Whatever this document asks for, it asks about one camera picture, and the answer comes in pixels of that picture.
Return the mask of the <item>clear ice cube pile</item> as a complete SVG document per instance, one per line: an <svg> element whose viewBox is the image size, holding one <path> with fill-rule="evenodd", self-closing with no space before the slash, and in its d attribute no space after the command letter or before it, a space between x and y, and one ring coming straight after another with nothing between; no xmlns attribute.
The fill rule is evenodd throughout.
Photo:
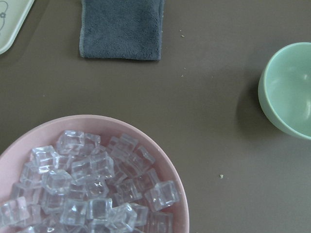
<svg viewBox="0 0 311 233"><path fill-rule="evenodd" d="M103 146L99 135L64 131L55 145L31 150L0 225L17 233L171 233L166 209L179 194L155 162L125 133Z"/></svg>

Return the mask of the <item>grey folded cloth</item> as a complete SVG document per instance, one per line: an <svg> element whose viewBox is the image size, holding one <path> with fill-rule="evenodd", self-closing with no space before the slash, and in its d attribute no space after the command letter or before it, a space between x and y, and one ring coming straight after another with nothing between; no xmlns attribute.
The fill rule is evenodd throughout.
<svg viewBox="0 0 311 233"><path fill-rule="evenodd" d="M82 1L81 57L159 61L163 12L162 0Z"/></svg>

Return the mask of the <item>green ceramic bowl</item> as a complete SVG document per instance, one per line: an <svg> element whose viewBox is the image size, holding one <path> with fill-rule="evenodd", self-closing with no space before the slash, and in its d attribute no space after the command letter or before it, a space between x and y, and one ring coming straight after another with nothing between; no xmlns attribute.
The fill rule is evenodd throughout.
<svg viewBox="0 0 311 233"><path fill-rule="evenodd" d="M311 138L311 44L299 42L277 51L263 70L260 106L268 120L291 136Z"/></svg>

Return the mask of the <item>cream rabbit tray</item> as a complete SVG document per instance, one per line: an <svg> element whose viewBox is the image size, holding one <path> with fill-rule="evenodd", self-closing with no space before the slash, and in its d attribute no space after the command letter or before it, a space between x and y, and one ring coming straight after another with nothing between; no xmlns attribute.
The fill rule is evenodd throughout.
<svg viewBox="0 0 311 233"><path fill-rule="evenodd" d="M34 0L0 1L0 53L10 49L21 29Z"/></svg>

